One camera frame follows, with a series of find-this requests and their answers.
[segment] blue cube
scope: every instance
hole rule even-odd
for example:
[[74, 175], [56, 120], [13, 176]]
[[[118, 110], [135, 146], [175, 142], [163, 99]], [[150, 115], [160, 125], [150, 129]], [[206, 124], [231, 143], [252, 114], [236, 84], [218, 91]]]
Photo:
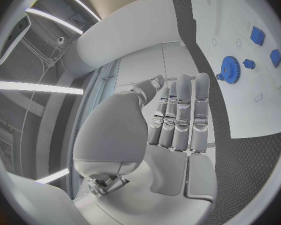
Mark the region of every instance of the blue cube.
[[258, 45], [260, 45], [260, 46], [262, 46], [263, 45], [263, 42], [264, 42], [264, 39], [265, 39], [265, 33], [262, 31], [262, 30], [260, 30], [258, 27], [256, 27], [256, 26], [253, 26], [253, 29], [252, 29], [252, 33], [251, 33], [251, 40], [254, 42], [254, 43], [256, 43], [256, 44], [258, 44]]
[[274, 67], [277, 68], [280, 61], [281, 61], [281, 54], [278, 49], [273, 50], [270, 55], [270, 59], [272, 60], [272, 63], [274, 64]]

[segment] gray mesh floor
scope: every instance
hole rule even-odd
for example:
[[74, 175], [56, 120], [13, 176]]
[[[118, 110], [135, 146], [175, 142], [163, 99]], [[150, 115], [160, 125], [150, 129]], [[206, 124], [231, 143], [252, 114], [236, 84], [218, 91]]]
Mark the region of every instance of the gray mesh floor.
[[191, 0], [173, 0], [178, 31], [200, 73], [210, 77], [209, 105], [215, 137], [218, 195], [206, 224], [221, 225], [242, 210], [269, 178], [281, 153], [281, 133], [231, 139], [229, 119], [218, 81], [196, 43]]

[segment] ceiling light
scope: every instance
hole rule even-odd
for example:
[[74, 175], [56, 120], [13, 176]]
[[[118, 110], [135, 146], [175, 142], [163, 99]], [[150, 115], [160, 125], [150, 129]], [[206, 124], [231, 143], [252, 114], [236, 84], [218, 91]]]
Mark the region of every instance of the ceiling light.
[[42, 179], [39, 179], [39, 180], [36, 180], [36, 182], [37, 183], [40, 183], [40, 184], [47, 184], [47, 183], [49, 183], [49, 182], [52, 182], [52, 181], [54, 181], [54, 180], [56, 180], [56, 179], [59, 179], [59, 178], [61, 178], [62, 176], [64, 176], [64, 175], [67, 175], [67, 174], [69, 174], [70, 172], [69, 172], [69, 169], [64, 169], [64, 170], [61, 170], [61, 171], [59, 171], [59, 172], [56, 172], [56, 173], [54, 173], [54, 174], [52, 174], [52, 175], [50, 175], [50, 176], [46, 176], [46, 177], [44, 177], [44, 178], [42, 178]]
[[83, 89], [24, 82], [0, 81], [0, 90], [21, 90], [64, 94], [83, 94]]
[[54, 22], [57, 22], [59, 24], [62, 24], [64, 26], [68, 27], [69, 29], [74, 30], [78, 34], [81, 34], [81, 35], [83, 34], [83, 31], [79, 30], [78, 28], [74, 27], [73, 25], [71, 25], [71, 24], [69, 24], [69, 23], [67, 23], [65, 21], [62, 21], [61, 19], [59, 19], [59, 18], [57, 18], [55, 16], [52, 16], [52, 15], [50, 15], [48, 13], [45, 13], [43, 11], [39, 11], [39, 10], [36, 10], [36, 9], [33, 9], [33, 8], [26, 8], [25, 12], [31, 13], [31, 14], [36, 14], [36, 15], [42, 16], [44, 18], [50, 19], [50, 20], [52, 20]]
[[79, 0], [75, 0], [77, 3], [79, 3], [82, 7], [84, 7], [85, 10], [87, 10], [91, 15], [93, 15], [98, 21], [101, 21], [101, 19], [94, 14], [94, 12], [92, 10], [90, 10], [86, 5], [84, 5], [81, 1]]

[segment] robotic hand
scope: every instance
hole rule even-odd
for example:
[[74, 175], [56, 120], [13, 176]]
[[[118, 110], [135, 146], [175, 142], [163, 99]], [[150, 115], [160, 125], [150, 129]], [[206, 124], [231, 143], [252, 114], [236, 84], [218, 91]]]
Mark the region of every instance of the robotic hand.
[[129, 181], [121, 175], [133, 172], [143, 161], [148, 126], [142, 108], [164, 83], [159, 75], [113, 94], [82, 125], [74, 144], [73, 162], [96, 196], [123, 187]]

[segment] blue part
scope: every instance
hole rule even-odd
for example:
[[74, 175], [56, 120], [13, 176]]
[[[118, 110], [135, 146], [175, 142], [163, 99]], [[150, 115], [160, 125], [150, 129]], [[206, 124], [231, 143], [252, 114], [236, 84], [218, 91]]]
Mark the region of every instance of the blue part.
[[254, 69], [256, 67], [255, 62], [249, 59], [246, 59], [242, 63], [246, 69]]
[[277, 68], [280, 61], [281, 61], [281, 54], [279, 52], [278, 49], [276, 50], [273, 50], [271, 53], [270, 53], [270, 59], [272, 60], [272, 63], [274, 64], [274, 67]]
[[225, 57], [221, 66], [221, 74], [227, 83], [235, 84], [241, 76], [238, 60], [233, 56]]
[[254, 42], [254, 43], [256, 43], [256, 44], [258, 44], [258, 45], [260, 45], [260, 46], [262, 46], [263, 45], [263, 42], [264, 42], [264, 39], [265, 39], [265, 33], [262, 31], [262, 30], [260, 30], [258, 27], [256, 27], [256, 26], [253, 26], [253, 29], [252, 29], [252, 33], [251, 33], [251, 40]]
[[222, 75], [221, 72], [216, 75], [216, 79], [217, 79], [217, 80], [221, 80], [221, 81], [224, 81], [224, 80], [225, 80], [225, 78], [223, 77], [223, 75]]

